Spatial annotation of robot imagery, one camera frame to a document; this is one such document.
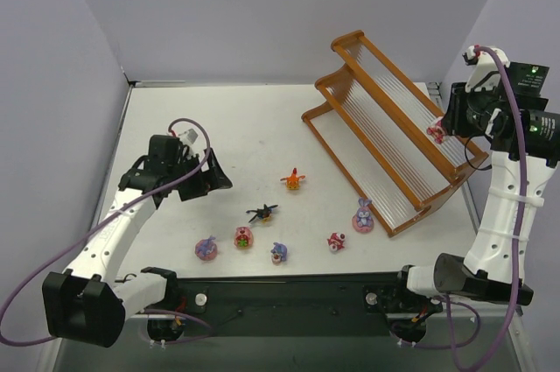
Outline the pink bear strawberry toy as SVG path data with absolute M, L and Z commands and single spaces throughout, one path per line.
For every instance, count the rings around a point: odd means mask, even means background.
M 237 249 L 249 249 L 253 246 L 254 236 L 249 227 L 238 227 L 234 232 L 234 246 Z

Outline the pink bear cake toy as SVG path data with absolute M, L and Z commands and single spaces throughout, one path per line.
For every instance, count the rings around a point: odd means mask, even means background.
M 346 241 L 346 236 L 342 233 L 332 233 L 328 238 L 327 238 L 327 244 L 329 247 L 329 250 L 332 253 L 336 253 L 342 249 L 345 248 L 345 241 Z

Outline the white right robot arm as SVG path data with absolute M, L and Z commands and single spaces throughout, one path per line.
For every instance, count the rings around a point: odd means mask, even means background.
M 472 247 L 464 257 L 443 253 L 432 266 L 406 266 L 400 278 L 410 293 L 434 298 L 444 293 L 507 304 L 518 286 L 517 305 L 527 306 L 534 292 L 523 282 L 524 257 L 543 192 L 559 163 L 559 116 L 546 111 L 541 89 L 546 66 L 512 62 L 505 72 L 520 111 L 525 166 L 520 165 L 515 116 L 497 69 L 476 87 L 451 86 L 442 120 L 449 136 L 484 137 L 491 144 L 491 183 Z

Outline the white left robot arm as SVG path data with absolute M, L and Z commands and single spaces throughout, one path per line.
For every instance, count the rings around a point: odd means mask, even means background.
M 214 151 L 197 154 L 194 130 L 177 136 L 154 135 L 118 183 L 105 218 L 80 254 L 43 284 L 47 328 L 51 336 L 100 347 L 112 346 L 128 318 L 146 308 L 174 311 L 183 306 L 177 274 L 157 267 L 118 283 L 117 273 L 144 224 L 170 193 L 187 201 L 232 187 Z

